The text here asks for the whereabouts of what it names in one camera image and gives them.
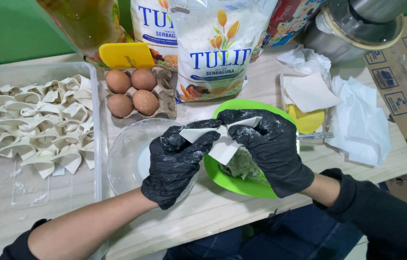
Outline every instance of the brown egg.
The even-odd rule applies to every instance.
[[[138,90],[133,95],[133,104],[143,115],[151,116],[159,109],[159,99],[150,91]]]
[[[154,74],[149,70],[140,68],[133,72],[131,75],[131,82],[137,90],[148,90],[152,91],[157,85],[157,80],[155,79]]]
[[[107,72],[105,80],[107,81],[109,89],[115,94],[125,94],[131,87],[131,79],[128,75],[117,69]]]
[[[122,94],[111,96],[107,104],[112,115],[118,118],[124,118],[130,115],[133,111],[133,103],[131,102],[131,99]]]

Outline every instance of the clear plastic tray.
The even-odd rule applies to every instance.
[[[313,73],[319,72],[321,71],[323,68],[322,67],[316,67],[316,66],[308,66],[307,68],[309,68]],[[284,76],[288,76],[288,77],[306,77],[309,76],[308,74],[304,74],[300,69],[298,69],[297,66],[295,65],[284,65],[283,64],[283,68],[282,71],[279,75],[278,80],[276,80],[276,85],[278,86],[278,88],[280,88],[281,91],[281,95],[282,95],[282,100],[281,100],[281,105],[280,105],[280,109],[286,111],[286,91],[285,91],[285,87],[284,87]],[[327,79],[324,80],[325,84],[327,85],[327,87],[329,88],[329,90],[334,94],[337,95],[337,93],[334,93],[332,87],[331,87],[331,82],[332,82],[332,77],[330,75],[330,73],[327,73]],[[336,108],[335,107],[330,107],[330,108],[326,108],[324,109],[325,112],[325,117],[324,117],[324,121],[322,123],[322,131],[321,132],[327,132],[328,129],[330,128],[330,123],[331,123],[331,119],[332,117],[336,114]],[[323,139],[310,139],[310,140],[301,140],[301,147],[304,147],[305,145],[307,145],[308,143],[317,143],[317,142],[322,142]]]
[[[45,84],[81,74],[91,79],[93,107],[103,107],[102,89],[98,88],[96,69],[86,62],[50,63],[29,66],[0,67],[0,87]],[[95,168],[90,170],[83,161],[75,174],[66,170],[64,175],[42,179],[33,166],[20,166],[21,158],[0,157],[0,254],[4,246],[12,243],[22,232],[30,229],[41,218],[55,218],[87,204],[108,198],[107,180],[107,123],[100,111],[93,111]],[[21,173],[12,173],[21,169]],[[91,259],[100,260],[108,244]]]

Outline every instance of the green plate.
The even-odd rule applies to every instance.
[[[295,124],[293,119],[284,111],[273,107],[269,104],[246,100],[246,99],[231,99],[222,103],[214,112],[213,118],[216,118],[219,112],[226,109],[265,109],[273,113],[279,114]],[[256,180],[241,177],[233,177],[225,174],[218,164],[218,161],[210,156],[203,158],[205,169],[210,178],[219,186],[230,190],[231,192],[247,195],[255,198],[277,198],[269,184],[265,184]],[[266,177],[261,176],[260,179],[266,180]]]

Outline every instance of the cardboard egg tray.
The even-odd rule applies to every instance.
[[[120,71],[125,72],[131,78],[131,74],[137,70],[136,68],[120,69]],[[154,74],[157,79],[157,85],[152,90],[152,93],[159,99],[159,109],[151,116],[146,116],[137,111],[136,108],[133,109],[130,115],[124,118],[117,118],[112,116],[115,119],[123,120],[127,119],[133,115],[139,114],[143,118],[153,118],[157,115],[164,114],[167,115],[169,119],[176,119],[176,100],[174,97],[174,89],[170,86],[170,80],[172,79],[172,72],[164,68],[152,68],[149,69],[152,74]],[[109,89],[105,90],[105,98],[109,98],[114,93]],[[137,91],[132,85],[131,88],[126,92],[126,95],[133,100],[133,94]]]

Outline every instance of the hand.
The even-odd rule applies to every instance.
[[[314,173],[301,162],[296,148],[296,127],[281,115],[261,109],[224,110],[218,119],[225,124],[262,117],[258,126],[235,125],[229,135],[245,146],[279,198],[309,187]]]
[[[143,195],[156,202],[162,210],[170,208],[196,174],[203,156],[208,154],[220,134],[216,131],[202,135],[189,143],[179,133],[185,128],[215,128],[222,125],[218,119],[202,120],[184,126],[172,126],[154,139],[150,149],[150,175],[142,182]]]

